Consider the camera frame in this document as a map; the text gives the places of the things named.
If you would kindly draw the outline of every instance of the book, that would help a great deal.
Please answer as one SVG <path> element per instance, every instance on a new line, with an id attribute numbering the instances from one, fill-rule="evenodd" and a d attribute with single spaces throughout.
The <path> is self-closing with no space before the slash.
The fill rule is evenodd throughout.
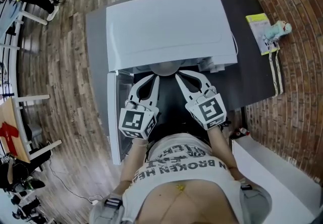
<path id="1" fill-rule="evenodd" d="M 261 55 L 276 52 L 280 49 L 278 43 L 270 43 L 268 39 L 263 38 L 265 29 L 271 26 L 271 23 L 269 22 L 269 19 L 265 13 L 248 15 L 246 16 L 246 19 L 257 41 Z"/>

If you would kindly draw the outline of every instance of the white chair leg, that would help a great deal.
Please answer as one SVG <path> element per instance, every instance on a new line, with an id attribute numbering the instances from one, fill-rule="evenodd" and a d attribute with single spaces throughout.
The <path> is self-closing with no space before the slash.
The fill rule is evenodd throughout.
<path id="1" fill-rule="evenodd" d="M 22 20 L 17 20 L 17 19 L 15 19 L 15 22 L 17 22 L 17 23 L 19 23 L 19 24 L 24 24 L 24 22 L 22 21 Z"/>
<path id="2" fill-rule="evenodd" d="M 49 99 L 49 95 L 40 95 L 40 96 L 28 96 L 28 97 L 16 97 L 15 102 L 27 102 L 27 101 L 35 101 L 42 99 Z"/>
<path id="3" fill-rule="evenodd" d="M 1 44 L 1 43 L 0 43 L 0 47 L 9 48 L 9 49 L 15 49 L 15 50 L 19 50 L 20 49 L 20 47 L 18 47 L 18 46 L 12 46 L 12 45 Z"/>
<path id="4" fill-rule="evenodd" d="M 54 143 L 51 143 L 50 145 L 43 147 L 42 149 L 34 152 L 33 154 L 29 155 L 29 159 L 32 160 L 34 158 L 37 158 L 38 156 L 42 155 L 43 153 L 55 148 L 56 146 L 60 145 L 62 143 L 62 140 L 58 140 Z"/>
<path id="5" fill-rule="evenodd" d="M 30 195 L 32 195 L 34 192 L 35 192 L 36 190 L 31 190 L 31 192 L 27 192 L 27 194 L 24 196 L 24 197 L 22 197 L 22 201 L 23 200 L 26 200 Z"/>
<path id="6" fill-rule="evenodd" d="M 36 17 L 35 15 L 29 13 L 29 12 L 26 12 L 26 11 L 21 11 L 20 12 L 21 15 L 25 16 L 26 18 L 29 18 L 31 20 L 34 20 L 34 21 L 37 21 L 38 23 L 42 24 L 42 25 L 47 25 L 48 24 L 48 21 L 46 20 L 43 20 L 39 17 Z"/>
<path id="7" fill-rule="evenodd" d="M 52 224 L 54 223 L 54 218 L 51 218 L 49 222 L 47 222 L 46 224 Z"/>

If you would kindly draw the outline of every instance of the red arrow sign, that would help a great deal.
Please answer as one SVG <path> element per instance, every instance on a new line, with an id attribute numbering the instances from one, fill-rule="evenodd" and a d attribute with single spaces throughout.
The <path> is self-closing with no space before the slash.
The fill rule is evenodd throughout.
<path id="1" fill-rule="evenodd" d="M 12 141 L 12 136 L 19 137 L 18 129 L 4 122 L 0 128 L 0 136 L 5 137 L 10 153 L 14 156 L 18 156 L 14 142 Z"/>

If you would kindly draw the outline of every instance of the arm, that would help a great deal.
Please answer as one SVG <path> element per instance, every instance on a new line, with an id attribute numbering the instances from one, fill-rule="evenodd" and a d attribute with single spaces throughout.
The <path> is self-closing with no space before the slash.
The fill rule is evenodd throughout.
<path id="1" fill-rule="evenodd" d="M 219 127 L 215 126 L 209 129 L 207 131 L 207 134 L 210 139 L 213 155 L 222 160 L 224 164 L 227 165 L 233 178 L 235 180 L 245 179 L 246 183 L 252 186 L 258 186 L 254 182 L 245 178 L 245 176 L 238 170 L 237 162 Z"/>
<path id="2" fill-rule="evenodd" d="M 12 158 L 10 158 L 8 164 L 9 164 L 9 167 L 8 167 L 7 179 L 8 179 L 9 184 L 12 184 L 13 179 L 14 179 L 13 171 L 12 171 L 12 168 L 13 168 L 13 165 L 14 165 L 14 160 Z"/>
<path id="3" fill-rule="evenodd" d="M 125 159 L 124 166 L 121 171 L 120 183 L 113 193 L 123 194 L 124 191 L 130 186 L 136 171 L 143 165 L 146 152 L 147 140 L 133 139 L 132 147 L 129 151 L 128 157 Z"/>

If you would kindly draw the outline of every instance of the hanging strap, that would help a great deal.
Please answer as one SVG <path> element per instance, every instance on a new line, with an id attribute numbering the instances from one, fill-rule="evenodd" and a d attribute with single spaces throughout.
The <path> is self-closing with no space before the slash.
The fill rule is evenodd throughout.
<path id="1" fill-rule="evenodd" d="M 283 90 L 283 82 L 282 82 L 282 74 L 281 74 L 281 69 L 280 69 L 280 65 L 279 65 L 279 61 L 278 61 L 278 52 L 279 52 L 279 50 L 277 50 L 277 53 L 276 53 L 275 63 L 276 63 L 279 90 L 280 90 L 279 92 L 278 92 L 278 86 L 277 86 L 275 66 L 274 66 L 274 63 L 273 63 L 273 53 L 269 52 L 269 64 L 271 65 L 273 83 L 274 83 L 274 88 L 275 88 L 275 97 L 284 92 L 284 90 Z"/>

